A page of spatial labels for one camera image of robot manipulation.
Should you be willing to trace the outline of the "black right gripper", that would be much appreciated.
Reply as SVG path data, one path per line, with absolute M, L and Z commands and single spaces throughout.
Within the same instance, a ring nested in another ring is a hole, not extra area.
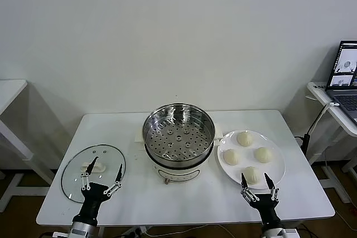
M 278 205 L 278 192 L 273 180 L 267 173 L 264 173 L 267 186 L 270 190 L 270 195 L 255 195 L 248 187 L 244 173 L 241 174 L 241 195 L 249 202 L 250 206 L 259 212 L 263 226 L 278 226 L 279 217 L 276 214 L 275 208 Z

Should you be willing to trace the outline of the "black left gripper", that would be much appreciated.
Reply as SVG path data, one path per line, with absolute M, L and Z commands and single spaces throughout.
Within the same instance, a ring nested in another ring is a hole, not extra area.
M 123 164 L 120 165 L 117 176 L 114 183 L 108 187 L 95 182 L 89 182 L 89 176 L 91 175 L 95 162 L 98 156 L 87 166 L 84 173 L 81 173 L 81 193 L 84 196 L 84 202 L 81 206 L 80 212 L 74 216 L 73 222 L 80 222 L 91 226 L 98 225 L 98 212 L 103 202 L 109 200 L 109 196 L 112 196 L 122 184 L 122 169 Z

